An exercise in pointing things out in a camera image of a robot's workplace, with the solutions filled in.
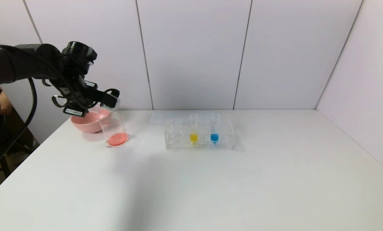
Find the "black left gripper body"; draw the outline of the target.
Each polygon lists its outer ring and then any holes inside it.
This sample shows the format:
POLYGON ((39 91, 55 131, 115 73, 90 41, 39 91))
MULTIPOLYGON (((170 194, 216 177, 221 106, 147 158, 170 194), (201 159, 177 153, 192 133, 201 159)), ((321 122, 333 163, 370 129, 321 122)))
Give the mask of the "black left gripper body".
POLYGON ((83 77, 58 78, 57 90, 60 95, 57 95, 57 98, 62 98, 65 102, 61 104, 57 101, 57 107, 62 108, 64 114, 84 117, 89 109, 89 100, 84 98, 88 89, 89 87, 83 77))

